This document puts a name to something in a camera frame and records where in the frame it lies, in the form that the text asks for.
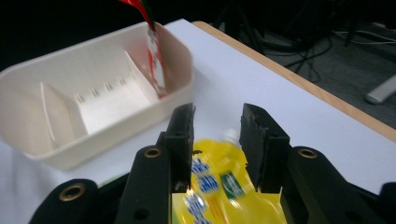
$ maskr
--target white tabletop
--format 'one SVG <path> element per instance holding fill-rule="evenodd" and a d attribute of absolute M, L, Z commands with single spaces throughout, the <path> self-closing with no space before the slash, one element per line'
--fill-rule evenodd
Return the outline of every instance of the white tabletop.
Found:
<path fill-rule="evenodd" d="M 290 136 L 292 146 L 324 153 L 344 178 L 378 193 L 396 181 L 396 143 L 320 101 L 285 78 L 187 21 L 166 27 L 191 50 L 195 139 L 239 130 L 244 103 L 260 106 Z M 168 120 L 69 171 L 31 161 L 0 142 L 0 223 L 27 223 L 45 197 L 72 178 L 99 185 L 131 169 L 134 154 L 156 142 Z"/>

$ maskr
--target red packet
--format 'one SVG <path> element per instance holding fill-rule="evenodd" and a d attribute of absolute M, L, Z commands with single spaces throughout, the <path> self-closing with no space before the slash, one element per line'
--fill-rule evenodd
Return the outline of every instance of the red packet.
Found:
<path fill-rule="evenodd" d="M 161 57 L 160 41 L 155 29 L 155 21 L 144 0 L 121 0 L 121 2 L 137 8 L 148 23 L 148 61 L 153 80 L 153 87 L 160 97 L 166 95 L 163 75 L 163 59 Z"/>

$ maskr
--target yellow package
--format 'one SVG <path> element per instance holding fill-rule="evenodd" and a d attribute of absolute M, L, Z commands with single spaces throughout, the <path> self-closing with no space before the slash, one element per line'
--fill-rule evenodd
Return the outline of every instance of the yellow package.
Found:
<path fill-rule="evenodd" d="M 255 191 L 240 148 L 205 139 L 193 150 L 191 189 L 173 194 L 173 223 L 287 223 L 280 194 Z"/>

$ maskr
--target white plastic bin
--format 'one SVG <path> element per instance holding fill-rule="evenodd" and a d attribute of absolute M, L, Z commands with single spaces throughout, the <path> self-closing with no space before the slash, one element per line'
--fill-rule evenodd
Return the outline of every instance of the white plastic bin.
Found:
<path fill-rule="evenodd" d="M 168 95 L 150 85 L 145 22 L 0 73 L 0 137 L 67 169 L 167 118 L 192 99 L 189 50 L 161 25 Z"/>

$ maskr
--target dark floor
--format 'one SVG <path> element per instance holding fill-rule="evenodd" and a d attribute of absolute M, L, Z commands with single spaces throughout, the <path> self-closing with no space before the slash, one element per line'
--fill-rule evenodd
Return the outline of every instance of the dark floor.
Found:
<path fill-rule="evenodd" d="M 373 31 L 371 26 L 373 26 L 371 23 L 367 23 L 361 29 Z M 385 33 L 388 38 L 396 40 L 396 32 Z M 371 105 L 364 99 L 365 94 L 396 74 L 396 45 L 363 45 L 355 42 L 377 43 L 372 39 L 355 35 L 353 42 L 345 47 L 345 39 L 333 34 L 330 40 L 327 38 L 319 40 L 309 50 L 307 57 L 325 49 L 329 51 L 305 62 L 297 74 L 396 129 L 396 94 L 381 105 Z M 299 55 L 269 49 L 263 52 L 268 58 L 282 65 L 299 61 L 306 54 L 306 51 Z M 298 66 L 299 63 L 289 69 L 296 71 Z"/>

